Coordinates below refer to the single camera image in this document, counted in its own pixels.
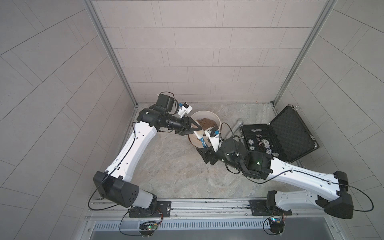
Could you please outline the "cream ceramic pot with soil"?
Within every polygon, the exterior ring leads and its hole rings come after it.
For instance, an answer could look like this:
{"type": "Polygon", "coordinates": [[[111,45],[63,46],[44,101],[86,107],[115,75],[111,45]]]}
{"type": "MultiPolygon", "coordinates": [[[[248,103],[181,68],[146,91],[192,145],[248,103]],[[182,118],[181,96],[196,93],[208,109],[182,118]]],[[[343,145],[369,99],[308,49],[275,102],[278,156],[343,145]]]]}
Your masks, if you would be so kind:
{"type": "MultiPolygon", "coordinates": [[[[203,130],[207,130],[211,127],[219,128],[221,125],[221,120],[219,117],[210,111],[198,111],[191,115],[191,117],[200,125],[202,125],[203,130]]],[[[197,138],[197,136],[192,133],[189,135],[190,143],[196,148],[203,148],[203,144],[201,140],[197,138]]]]}

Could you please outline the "blue white scrub brush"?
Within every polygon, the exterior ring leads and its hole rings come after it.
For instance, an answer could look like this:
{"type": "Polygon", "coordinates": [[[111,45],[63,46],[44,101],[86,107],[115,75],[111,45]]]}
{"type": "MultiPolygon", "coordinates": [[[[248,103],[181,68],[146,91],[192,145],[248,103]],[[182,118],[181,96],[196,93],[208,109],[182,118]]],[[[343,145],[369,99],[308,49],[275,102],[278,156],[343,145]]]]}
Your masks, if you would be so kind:
{"type": "Polygon", "coordinates": [[[204,130],[195,131],[194,134],[196,135],[197,139],[202,143],[203,148],[207,149],[208,145],[204,140],[205,131],[204,130]]]}

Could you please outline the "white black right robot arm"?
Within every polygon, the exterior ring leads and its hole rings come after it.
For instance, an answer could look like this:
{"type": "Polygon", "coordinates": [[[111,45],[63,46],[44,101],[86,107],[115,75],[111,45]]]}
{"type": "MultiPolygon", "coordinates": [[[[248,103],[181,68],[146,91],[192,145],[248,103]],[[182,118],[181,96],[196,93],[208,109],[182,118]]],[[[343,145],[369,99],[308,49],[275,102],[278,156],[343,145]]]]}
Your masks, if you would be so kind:
{"type": "Polygon", "coordinates": [[[348,176],[344,172],[325,174],[306,170],[267,153],[249,151],[243,143],[234,139],[224,140],[217,150],[210,147],[198,148],[197,151],[206,164],[214,165],[222,161],[254,183],[278,181],[301,188],[295,192],[269,191],[266,205],[272,212],[320,209],[340,219],[353,217],[354,203],[348,192],[348,176]]]}

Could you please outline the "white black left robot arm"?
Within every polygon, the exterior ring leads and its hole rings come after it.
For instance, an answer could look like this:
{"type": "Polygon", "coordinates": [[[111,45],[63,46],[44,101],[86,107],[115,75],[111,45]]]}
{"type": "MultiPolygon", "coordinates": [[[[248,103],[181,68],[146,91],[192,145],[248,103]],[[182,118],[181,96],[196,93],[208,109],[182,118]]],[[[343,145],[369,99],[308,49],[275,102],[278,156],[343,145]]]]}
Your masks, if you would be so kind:
{"type": "Polygon", "coordinates": [[[140,111],[128,141],[104,172],[96,172],[96,191],[104,199],[117,205],[131,206],[155,211],[156,196],[132,184],[134,171],[152,138],[166,128],[177,135],[185,136],[202,128],[188,114],[192,107],[181,104],[168,92],[161,92],[157,102],[140,111]]]}

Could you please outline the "grey metal cylinder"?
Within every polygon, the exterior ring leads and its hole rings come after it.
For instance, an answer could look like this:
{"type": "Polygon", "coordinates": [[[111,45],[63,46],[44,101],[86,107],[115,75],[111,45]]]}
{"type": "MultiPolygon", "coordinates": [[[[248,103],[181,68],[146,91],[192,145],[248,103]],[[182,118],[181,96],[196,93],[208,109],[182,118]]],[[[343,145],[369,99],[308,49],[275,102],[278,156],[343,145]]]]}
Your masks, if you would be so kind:
{"type": "Polygon", "coordinates": [[[244,124],[244,121],[243,120],[238,120],[235,125],[233,127],[231,127],[230,131],[226,134],[226,136],[224,137],[224,139],[228,139],[230,138],[231,136],[233,136],[233,134],[240,129],[240,127],[244,124]]]}

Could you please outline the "open black foam-lined case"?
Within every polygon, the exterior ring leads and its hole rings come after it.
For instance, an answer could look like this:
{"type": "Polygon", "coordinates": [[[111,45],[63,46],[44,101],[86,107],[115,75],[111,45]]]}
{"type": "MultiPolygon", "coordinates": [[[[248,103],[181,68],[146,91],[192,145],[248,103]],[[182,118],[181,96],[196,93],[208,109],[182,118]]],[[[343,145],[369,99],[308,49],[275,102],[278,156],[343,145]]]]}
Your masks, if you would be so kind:
{"type": "Polygon", "coordinates": [[[287,105],[268,124],[241,126],[241,133],[248,150],[270,154],[286,163],[293,163],[319,148],[293,105],[287,105]]]}

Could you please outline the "left green circuit board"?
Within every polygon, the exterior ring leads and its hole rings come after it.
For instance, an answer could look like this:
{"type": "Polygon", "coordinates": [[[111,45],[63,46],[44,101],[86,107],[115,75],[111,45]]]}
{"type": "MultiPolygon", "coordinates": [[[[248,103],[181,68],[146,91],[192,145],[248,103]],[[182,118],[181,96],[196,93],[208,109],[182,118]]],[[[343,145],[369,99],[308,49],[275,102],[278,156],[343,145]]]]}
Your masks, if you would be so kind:
{"type": "Polygon", "coordinates": [[[159,222],[156,221],[147,221],[139,226],[139,233],[141,235],[149,236],[152,235],[159,227],[159,222]]]}

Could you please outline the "green circuit board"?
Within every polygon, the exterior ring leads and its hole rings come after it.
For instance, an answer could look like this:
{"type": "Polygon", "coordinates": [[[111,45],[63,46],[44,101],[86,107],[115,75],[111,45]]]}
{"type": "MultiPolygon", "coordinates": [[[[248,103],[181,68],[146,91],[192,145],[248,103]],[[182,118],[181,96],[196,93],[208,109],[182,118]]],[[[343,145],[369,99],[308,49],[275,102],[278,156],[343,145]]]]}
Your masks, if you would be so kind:
{"type": "Polygon", "coordinates": [[[285,230],[285,220],[281,217],[269,218],[269,231],[272,235],[281,235],[285,230]]]}
{"type": "Polygon", "coordinates": [[[159,222],[156,221],[147,221],[139,226],[139,233],[141,235],[149,236],[152,235],[159,227],[159,222]]]}

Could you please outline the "right green circuit board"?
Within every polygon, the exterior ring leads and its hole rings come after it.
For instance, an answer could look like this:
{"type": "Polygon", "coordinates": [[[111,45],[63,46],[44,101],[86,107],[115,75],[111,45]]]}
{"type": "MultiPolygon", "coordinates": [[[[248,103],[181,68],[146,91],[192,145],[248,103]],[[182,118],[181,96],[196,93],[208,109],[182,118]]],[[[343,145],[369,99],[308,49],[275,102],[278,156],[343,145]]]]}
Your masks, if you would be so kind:
{"type": "Polygon", "coordinates": [[[285,220],[281,217],[269,218],[269,231],[272,235],[281,235],[285,230],[285,220]]]}

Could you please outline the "aluminium rail frame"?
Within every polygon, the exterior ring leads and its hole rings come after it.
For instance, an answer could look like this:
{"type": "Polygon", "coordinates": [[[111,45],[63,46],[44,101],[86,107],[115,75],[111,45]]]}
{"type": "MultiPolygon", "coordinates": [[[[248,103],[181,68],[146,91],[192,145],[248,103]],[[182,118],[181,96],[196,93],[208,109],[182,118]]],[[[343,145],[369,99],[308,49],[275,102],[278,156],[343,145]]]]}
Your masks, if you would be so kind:
{"type": "MultiPolygon", "coordinates": [[[[246,208],[250,200],[264,200],[264,198],[216,198],[216,199],[158,199],[157,201],[171,201],[171,211],[165,220],[197,220],[197,219],[250,219],[269,216],[252,216],[246,208]]],[[[93,210],[85,215],[87,221],[117,221],[128,209],[115,206],[111,201],[91,201],[93,210]]]]}

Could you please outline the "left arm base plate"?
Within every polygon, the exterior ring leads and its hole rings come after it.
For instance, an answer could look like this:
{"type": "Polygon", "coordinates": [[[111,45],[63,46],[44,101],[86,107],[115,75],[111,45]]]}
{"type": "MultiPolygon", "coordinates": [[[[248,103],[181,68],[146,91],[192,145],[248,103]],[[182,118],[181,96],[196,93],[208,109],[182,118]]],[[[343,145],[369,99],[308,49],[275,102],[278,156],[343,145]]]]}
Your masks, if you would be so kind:
{"type": "Polygon", "coordinates": [[[171,201],[156,201],[149,208],[132,207],[129,209],[130,218],[168,218],[170,216],[172,202],[171,201]]]}

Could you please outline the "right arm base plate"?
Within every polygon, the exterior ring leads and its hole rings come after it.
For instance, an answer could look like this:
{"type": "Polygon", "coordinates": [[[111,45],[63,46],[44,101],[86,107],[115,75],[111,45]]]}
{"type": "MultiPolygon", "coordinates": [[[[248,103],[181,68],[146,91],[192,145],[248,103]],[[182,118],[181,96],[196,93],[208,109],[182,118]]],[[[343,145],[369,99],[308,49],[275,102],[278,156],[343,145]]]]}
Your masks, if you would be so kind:
{"type": "Polygon", "coordinates": [[[252,216],[291,216],[293,213],[291,210],[284,211],[276,206],[268,207],[267,200],[250,200],[246,206],[248,210],[252,212],[252,216]]]}

